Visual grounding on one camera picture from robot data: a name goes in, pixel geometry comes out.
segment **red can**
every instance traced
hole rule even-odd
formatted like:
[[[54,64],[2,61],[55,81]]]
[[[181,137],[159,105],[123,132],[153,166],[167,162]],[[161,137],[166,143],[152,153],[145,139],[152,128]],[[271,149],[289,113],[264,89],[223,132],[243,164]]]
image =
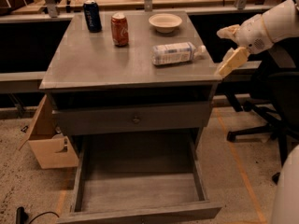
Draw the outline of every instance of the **red can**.
[[[116,46],[125,46],[129,43],[128,22],[123,13],[115,13],[111,17],[112,39]]]

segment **drawer knob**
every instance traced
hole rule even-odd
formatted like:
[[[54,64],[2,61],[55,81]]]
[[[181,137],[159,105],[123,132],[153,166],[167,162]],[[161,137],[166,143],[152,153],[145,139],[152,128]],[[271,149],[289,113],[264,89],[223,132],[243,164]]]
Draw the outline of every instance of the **drawer knob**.
[[[139,123],[140,122],[140,117],[134,116],[133,119],[132,119],[132,122],[135,123],[135,124]]]

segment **gray tabletop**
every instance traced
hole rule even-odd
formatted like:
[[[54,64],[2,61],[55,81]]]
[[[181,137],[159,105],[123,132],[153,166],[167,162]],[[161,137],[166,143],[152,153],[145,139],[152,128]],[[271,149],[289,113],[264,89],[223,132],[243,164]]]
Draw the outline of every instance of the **gray tabletop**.
[[[41,90],[90,90],[115,87],[176,86],[197,82],[219,82],[216,64],[205,52],[192,62],[155,66],[151,48],[155,45],[192,42],[203,45],[188,15],[170,34],[161,34],[149,24],[155,12],[125,11],[129,25],[129,45],[116,47],[112,41],[110,19],[114,12],[101,12],[103,31],[90,33],[82,13],[67,28],[46,75]]]

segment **cardboard box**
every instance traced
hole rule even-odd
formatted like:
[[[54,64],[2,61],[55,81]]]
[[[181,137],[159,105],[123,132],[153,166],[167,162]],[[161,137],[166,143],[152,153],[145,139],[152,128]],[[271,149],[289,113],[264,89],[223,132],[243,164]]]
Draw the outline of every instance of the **cardboard box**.
[[[68,137],[55,132],[50,101],[41,100],[21,145],[29,143],[42,169],[78,166],[78,155]]]

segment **dark blue can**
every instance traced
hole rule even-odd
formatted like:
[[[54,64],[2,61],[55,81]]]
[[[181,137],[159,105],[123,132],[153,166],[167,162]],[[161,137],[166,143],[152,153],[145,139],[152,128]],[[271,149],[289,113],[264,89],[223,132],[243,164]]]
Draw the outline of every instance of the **dark blue can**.
[[[85,20],[88,30],[91,33],[97,33],[102,30],[99,6],[94,0],[87,0],[84,5]]]

